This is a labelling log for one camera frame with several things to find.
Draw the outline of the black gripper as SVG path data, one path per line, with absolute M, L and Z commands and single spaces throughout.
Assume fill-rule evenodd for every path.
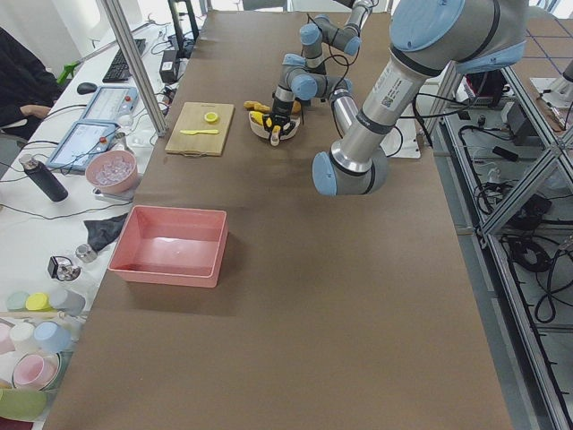
M 272 133 L 278 126 L 280 134 L 289 134 L 295 130 L 295 121 L 291 119 L 294 101 L 274 101 L 264 129 Z

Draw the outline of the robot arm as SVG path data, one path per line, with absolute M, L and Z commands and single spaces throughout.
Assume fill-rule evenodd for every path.
M 328 99 L 344 135 L 312 163 L 314 186 L 323 195 L 369 194 L 384 183 L 389 163 L 381 147 L 423 84 L 453 62 L 459 73 L 513 65 L 524 54 L 526 1 L 402 1 L 390 24 L 390 57 L 358 107 L 350 82 L 326 74 L 322 47 L 350 56 L 361 46 L 371 1 L 347 1 L 351 14 L 339 28 L 318 15 L 300 29 L 301 55 L 288 54 L 266 115 L 252 112 L 250 125 L 276 146 L 295 135 L 296 100 Z
M 335 48 L 347 56 L 355 57 L 362 44 L 361 32 L 368 17 L 378 1 L 338 1 L 350 10 L 343 27 L 332 23 L 326 14 L 309 17 L 308 22 L 299 30 L 302 55 L 305 65 L 311 73 L 326 74 L 326 56 L 322 45 Z

